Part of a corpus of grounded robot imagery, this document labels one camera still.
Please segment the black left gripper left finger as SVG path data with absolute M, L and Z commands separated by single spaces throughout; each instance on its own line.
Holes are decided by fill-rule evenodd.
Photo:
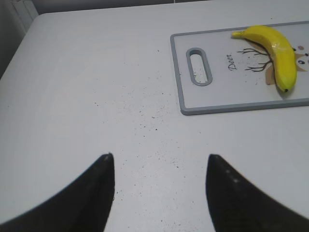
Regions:
M 2 232 L 102 232 L 114 199 L 114 158 L 101 155 L 59 193 L 0 225 Z

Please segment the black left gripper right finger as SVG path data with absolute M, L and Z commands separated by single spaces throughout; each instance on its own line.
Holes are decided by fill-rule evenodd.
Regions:
M 256 187 L 222 156 L 210 154 L 205 192 L 217 232 L 307 232 L 308 218 Z

